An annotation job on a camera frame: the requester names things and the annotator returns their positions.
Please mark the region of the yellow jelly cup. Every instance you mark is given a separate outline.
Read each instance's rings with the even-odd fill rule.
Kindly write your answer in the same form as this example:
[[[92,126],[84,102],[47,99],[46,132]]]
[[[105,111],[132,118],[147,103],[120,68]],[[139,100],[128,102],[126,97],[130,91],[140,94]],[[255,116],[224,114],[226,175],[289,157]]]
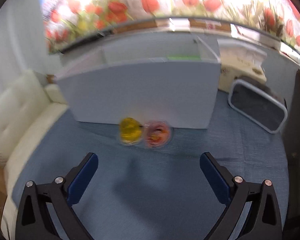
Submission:
[[[124,145],[136,145],[141,142],[143,126],[137,120],[126,117],[119,123],[119,141]]]

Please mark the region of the red jelly cup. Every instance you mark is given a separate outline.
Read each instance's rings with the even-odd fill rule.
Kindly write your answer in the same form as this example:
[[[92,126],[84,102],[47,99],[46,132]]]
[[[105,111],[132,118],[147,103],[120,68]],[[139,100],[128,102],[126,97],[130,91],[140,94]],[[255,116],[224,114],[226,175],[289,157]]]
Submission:
[[[150,121],[144,125],[143,142],[146,148],[164,147],[172,139],[173,129],[165,121]]]

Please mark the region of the white leather sofa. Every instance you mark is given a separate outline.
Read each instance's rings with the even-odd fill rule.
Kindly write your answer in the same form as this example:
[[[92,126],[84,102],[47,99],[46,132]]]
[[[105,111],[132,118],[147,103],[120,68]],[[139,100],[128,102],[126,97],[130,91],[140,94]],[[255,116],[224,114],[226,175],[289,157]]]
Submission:
[[[14,239],[18,206],[13,188],[34,150],[68,106],[61,95],[53,101],[38,79],[27,70],[0,96],[0,167],[7,193],[1,220],[6,239]]]

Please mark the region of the blue table cloth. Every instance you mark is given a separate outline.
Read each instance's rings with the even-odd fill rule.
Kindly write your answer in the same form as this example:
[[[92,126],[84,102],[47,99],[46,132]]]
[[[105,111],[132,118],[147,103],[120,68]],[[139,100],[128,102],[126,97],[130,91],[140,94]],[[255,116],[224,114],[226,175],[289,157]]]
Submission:
[[[27,181],[50,183],[93,152],[98,169],[74,211],[94,239],[203,239],[224,209],[199,166],[200,155],[210,152],[246,181],[271,180],[286,216],[289,179],[281,135],[230,108],[227,94],[218,92],[207,129],[175,129],[160,148],[125,146],[118,131],[77,122],[66,111],[24,166],[13,202],[20,202]]]

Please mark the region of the black white portable speaker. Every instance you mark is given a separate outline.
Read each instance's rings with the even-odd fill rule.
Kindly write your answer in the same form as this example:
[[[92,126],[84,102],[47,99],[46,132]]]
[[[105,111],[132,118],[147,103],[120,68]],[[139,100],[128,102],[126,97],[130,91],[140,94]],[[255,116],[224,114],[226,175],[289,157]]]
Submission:
[[[270,134],[278,133],[288,118],[285,99],[248,76],[234,79],[228,104]]]

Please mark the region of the tissue pack on table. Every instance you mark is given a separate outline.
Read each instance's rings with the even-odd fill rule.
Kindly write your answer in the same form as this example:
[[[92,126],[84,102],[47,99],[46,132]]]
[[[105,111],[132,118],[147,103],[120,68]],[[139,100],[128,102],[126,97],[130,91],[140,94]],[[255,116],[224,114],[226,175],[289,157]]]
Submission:
[[[234,79],[247,76],[266,83],[262,64],[267,53],[245,42],[220,38],[217,40],[221,59],[218,89],[229,92]]]

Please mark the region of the white cardboard box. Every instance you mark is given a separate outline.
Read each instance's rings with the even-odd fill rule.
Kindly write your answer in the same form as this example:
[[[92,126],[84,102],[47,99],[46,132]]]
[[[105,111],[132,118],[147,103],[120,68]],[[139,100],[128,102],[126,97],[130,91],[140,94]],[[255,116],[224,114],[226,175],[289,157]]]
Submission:
[[[80,122],[118,124],[131,117],[206,129],[220,72],[217,40],[185,34],[94,49],[70,62],[56,83]]]

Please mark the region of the tulip flower wall poster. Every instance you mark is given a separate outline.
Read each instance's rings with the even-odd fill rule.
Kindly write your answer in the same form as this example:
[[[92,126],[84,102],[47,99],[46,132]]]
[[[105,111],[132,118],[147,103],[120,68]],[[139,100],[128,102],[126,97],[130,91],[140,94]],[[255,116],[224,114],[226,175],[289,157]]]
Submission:
[[[228,20],[278,37],[300,53],[300,13],[290,0],[40,0],[48,50],[95,31],[153,17]]]

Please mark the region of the grey poster bottom rail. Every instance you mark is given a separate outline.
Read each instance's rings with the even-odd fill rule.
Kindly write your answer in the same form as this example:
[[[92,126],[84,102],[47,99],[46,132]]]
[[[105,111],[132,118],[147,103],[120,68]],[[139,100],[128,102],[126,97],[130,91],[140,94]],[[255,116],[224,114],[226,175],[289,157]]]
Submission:
[[[137,20],[125,12],[115,14],[107,12],[97,14],[75,14],[74,18],[64,20],[53,17],[45,25],[45,38],[50,53],[62,51],[70,44],[79,42],[91,35],[101,36],[109,33],[120,33],[138,29],[161,28],[167,26],[171,20],[188,20],[191,28],[212,29],[230,33],[232,28],[249,39],[261,42],[257,33],[279,40],[300,54],[300,20],[283,20],[274,12],[262,11],[260,16],[221,19],[213,15],[203,16],[164,16],[151,15]]]

